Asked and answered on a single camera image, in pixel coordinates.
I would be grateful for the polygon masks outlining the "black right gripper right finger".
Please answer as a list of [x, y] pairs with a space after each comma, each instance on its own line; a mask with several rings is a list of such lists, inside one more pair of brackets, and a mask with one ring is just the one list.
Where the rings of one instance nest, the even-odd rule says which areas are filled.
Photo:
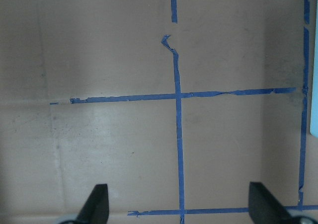
[[254, 224], [299, 224], [261, 182], [250, 182], [248, 213]]

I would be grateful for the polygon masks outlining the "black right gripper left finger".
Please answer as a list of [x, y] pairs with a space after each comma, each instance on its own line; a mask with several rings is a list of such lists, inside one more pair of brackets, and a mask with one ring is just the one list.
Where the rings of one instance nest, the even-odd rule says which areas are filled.
[[76, 217], [79, 224], [107, 224], [109, 198], [107, 184], [96, 184]]

